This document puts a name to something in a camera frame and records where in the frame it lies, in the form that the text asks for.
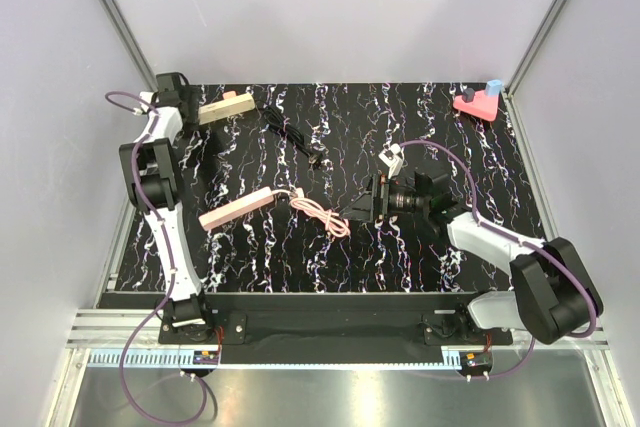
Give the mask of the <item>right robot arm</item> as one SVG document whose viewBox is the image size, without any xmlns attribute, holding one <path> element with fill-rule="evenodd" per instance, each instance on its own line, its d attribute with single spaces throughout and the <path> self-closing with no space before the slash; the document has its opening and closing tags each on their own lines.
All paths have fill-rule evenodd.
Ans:
<svg viewBox="0 0 640 427">
<path fill-rule="evenodd" d="M 525 330 L 550 345 L 565 336 L 588 337 L 597 327 L 603 303 L 575 246 L 488 221 L 453 195 L 446 175 L 415 174 L 403 185 L 375 174 L 344 215 L 368 223 L 411 217 L 431 240 L 446 241 L 509 276 L 510 291 L 482 293 L 457 310 L 454 331 L 463 342 L 476 343 L 503 328 Z"/>
</svg>

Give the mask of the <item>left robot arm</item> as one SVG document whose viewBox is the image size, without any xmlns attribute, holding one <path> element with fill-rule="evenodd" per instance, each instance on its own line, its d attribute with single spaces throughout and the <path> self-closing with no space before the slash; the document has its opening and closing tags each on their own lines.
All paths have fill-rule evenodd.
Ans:
<svg viewBox="0 0 640 427">
<path fill-rule="evenodd" d="M 136 96 L 127 110 L 144 116 L 146 124 L 131 143 L 119 147 L 129 201 L 143 215 L 154 238 L 165 278 L 160 313 L 162 344 L 203 343 L 215 333 L 216 319 L 207 306 L 196 274 L 183 218 L 183 177 L 173 141 L 184 126 L 198 120 L 197 90 L 179 72 L 156 76 L 157 90 Z"/>
</svg>

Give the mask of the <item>beige power strip red sockets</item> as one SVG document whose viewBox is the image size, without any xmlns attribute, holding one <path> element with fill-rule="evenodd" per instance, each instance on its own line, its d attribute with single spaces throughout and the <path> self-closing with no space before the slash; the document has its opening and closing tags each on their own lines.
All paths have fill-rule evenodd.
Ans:
<svg viewBox="0 0 640 427">
<path fill-rule="evenodd" d="M 206 125 L 254 110 L 255 107 L 256 104 L 252 95 L 244 93 L 200 107 L 198 121 L 200 125 Z"/>
</svg>

